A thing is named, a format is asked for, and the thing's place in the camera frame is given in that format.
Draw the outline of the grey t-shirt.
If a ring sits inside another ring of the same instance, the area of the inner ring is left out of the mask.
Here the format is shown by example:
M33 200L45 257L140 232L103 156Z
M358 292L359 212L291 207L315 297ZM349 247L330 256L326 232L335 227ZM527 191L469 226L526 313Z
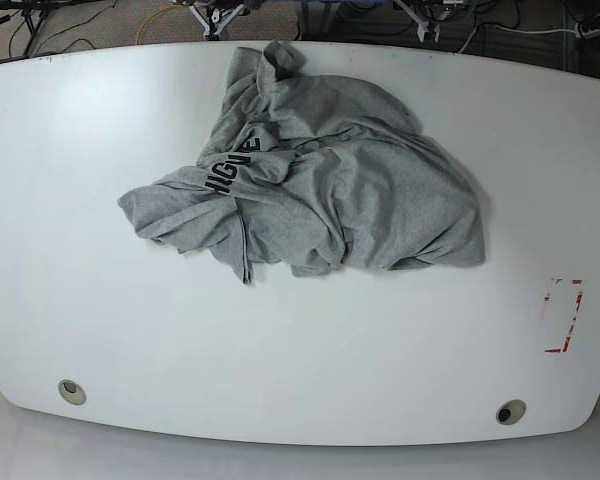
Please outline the grey t-shirt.
M300 65L279 42L235 51L196 163L119 198L136 235L206 249L244 284L256 263L297 277L482 263L478 198L408 109Z

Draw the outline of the white power strip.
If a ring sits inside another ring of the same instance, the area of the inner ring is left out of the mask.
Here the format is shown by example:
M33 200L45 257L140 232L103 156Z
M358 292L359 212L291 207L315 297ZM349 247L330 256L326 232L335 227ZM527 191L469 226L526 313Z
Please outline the white power strip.
M575 36L578 39L593 39L600 36L600 13L594 13L578 22L575 27Z

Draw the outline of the red tape rectangle marking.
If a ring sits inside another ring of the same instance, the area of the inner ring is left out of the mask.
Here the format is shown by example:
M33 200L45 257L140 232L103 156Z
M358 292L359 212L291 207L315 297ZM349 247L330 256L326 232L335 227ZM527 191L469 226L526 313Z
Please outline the red tape rectangle marking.
M539 344L543 353L558 354L568 350L584 286L585 282L581 279L550 279L539 323Z

